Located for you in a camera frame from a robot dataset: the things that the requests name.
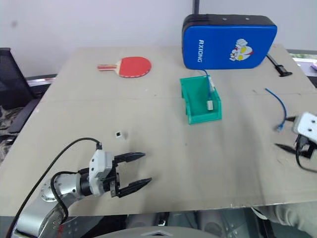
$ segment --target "ping pong paddle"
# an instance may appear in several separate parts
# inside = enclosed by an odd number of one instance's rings
[[[99,71],[114,70],[124,78],[136,78],[147,74],[151,69],[151,62],[143,57],[125,57],[116,64],[99,64]]]

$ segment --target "black cable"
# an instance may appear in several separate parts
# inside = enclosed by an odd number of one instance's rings
[[[295,148],[295,156],[296,156],[296,162],[297,162],[297,164],[298,164],[298,166],[300,167],[300,168],[302,168],[303,170],[306,170],[306,171],[308,171],[308,172],[312,172],[312,173],[317,173],[317,170],[312,170],[312,169],[309,169],[309,168],[305,168],[305,167],[303,167],[302,165],[301,165],[301,162],[300,162],[300,160],[299,160],[299,156],[300,156],[300,140],[301,140],[301,138],[302,138],[302,136],[301,135],[299,135],[298,136],[298,139],[297,139],[297,143],[296,143],[296,148]]]
[[[65,217],[63,218],[62,220],[62,224],[67,220],[68,218],[68,209],[65,205],[65,203],[61,200],[60,196],[58,195],[57,191],[56,191],[56,187],[55,187],[55,179],[57,176],[59,175],[73,175],[73,174],[76,174],[75,172],[69,172],[69,171],[61,171],[61,172],[58,172],[56,174],[54,174],[54,176],[51,178],[51,190],[52,190],[52,193],[55,197],[55,199],[57,200],[57,202],[59,203],[59,205],[61,206],[61,208],[63,209],[64,211],[64,214],[65,214]]]
[[[25,200],[23,201],[22,205],[20,206],[19,210],[17,211],[8,232],[6,233],[6,238],[11,238],[11,233],[13,232],[13,228],[15,226],[15,223],[17,222],[23,208],[25,207],[26,203],[28,202],[28,200],[30,199],[31,195],[33,194],[33,192],[35,191],[35,189],[39,186],[39,184],[41,183],[41,181],[43,180],[43,178],[45,177],[45,175],[49,172],[49,170],[52,168],[52,166],[55,164],[55,162],[59,159],[59,157],[66,151],[68,150],[73,144],[82,141],[82,140],[91,140],[93,142],[95,142],[96,145],[96,149],[102,149],[102,144],[94,139],[94,138],[90,138],[90,137],[83,137],[83,138],[79,138],[73,142],[71,142],[69,145],[67,145],[56,157],[55,159],[51,162],[51,164],[48,166],[48,168],[45,170],[45,172],[42,174],[42,176],[40,177],[40,179],[36,182],[36,184],[33,186],[33,188],[31,189],[31,191],[29,192],[29,194],[26,196]]]

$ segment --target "blue cable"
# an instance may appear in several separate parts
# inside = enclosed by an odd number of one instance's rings
[[[209,74],[208,74],[207,71],[204,70],[204,69],[200,69],[200,70],[203,71],[203,72],[205,72],[205,74],[206,74],[206,78],[207,78],[207,81],[208,81],[208,84],[207,84],[207,86],[208,86],[208,100],[211,100],[211,90],[210,90]]]
[[[277,130],[278,132],[280,132],[280,131],[283,129],[284,124],[285,124],[285,122],[286,122],[286,118],[287,118],[286,107],[285,107],[284,103],[282,102],[282,100],[281,100],[276,94],[274,94],[272,91],[270,91],[270,90],[267,89],[267,88],[265,88],[265,90],[268,91],[270,94],[272,94],[272,95],[281,103],[281,105],[282,105],[282,107],[283,107],[283,110],[284,110],[284,119],[283,119],[282,123],[279,124],[279,125],[277,126],[277,128],[276,128],[276,130]]]

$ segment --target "wooden paddle handle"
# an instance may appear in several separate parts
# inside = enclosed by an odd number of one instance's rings
[[[99,64],[97,69],[99,71],[107,71],[107,70],[114,70],[117,68],[116,64]]]

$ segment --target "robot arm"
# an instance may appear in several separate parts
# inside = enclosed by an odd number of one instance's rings
[[[78,173],[57,173],[42,186],[34,202],[23,210],[13,233],[22,238],[54,238],[59,226],[68,217],[67,208],[74,202],[91,194],[101,196],[107,191],[110,191],[112,197],[123,197],[136,192],[152,179],[138,180],[120,189],[116,167],[118,163],[130,162],[144,155],[138,152],[114,157],[110,152],[98,149],[90,160],[89,168]],[[52,186],[58,195],[57,199]]]

